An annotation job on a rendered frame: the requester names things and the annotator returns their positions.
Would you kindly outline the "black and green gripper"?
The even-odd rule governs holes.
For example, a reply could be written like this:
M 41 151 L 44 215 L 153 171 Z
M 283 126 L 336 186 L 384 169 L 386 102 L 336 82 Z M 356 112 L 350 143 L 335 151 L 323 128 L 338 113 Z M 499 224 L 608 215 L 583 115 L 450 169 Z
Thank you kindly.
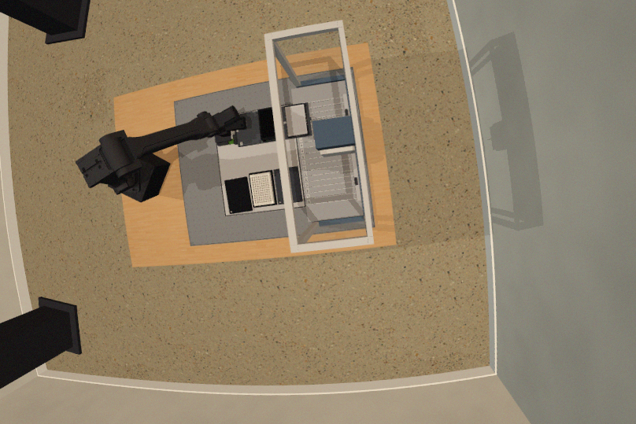
M 234 144 L 234 139 L 231 139 L 231 136 L 221 137 L 217 134 L 215 135 L 215 142 L 217 143 L 218 146 L 225 146 L 225 145 Z

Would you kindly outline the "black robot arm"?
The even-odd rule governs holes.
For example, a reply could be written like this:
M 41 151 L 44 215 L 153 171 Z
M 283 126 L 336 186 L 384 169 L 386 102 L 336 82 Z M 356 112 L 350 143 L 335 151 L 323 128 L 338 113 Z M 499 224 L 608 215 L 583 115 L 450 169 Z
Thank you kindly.
M 116 195 L 137 193 L 141 190 L 140 158 L 189 140 L 211 138 L 217 134 L 231 136 L 231 131 L 246 127 L 246 118 L 240 116 L 234 106 L 213 116 L 204 111 L 189 123 L 140 137 L 128 137 L 124 130 L 104 135 L 99 139 L 101 145 L 78 159 L 76 164 L 89 188 L 102 183 L 111 185 Z

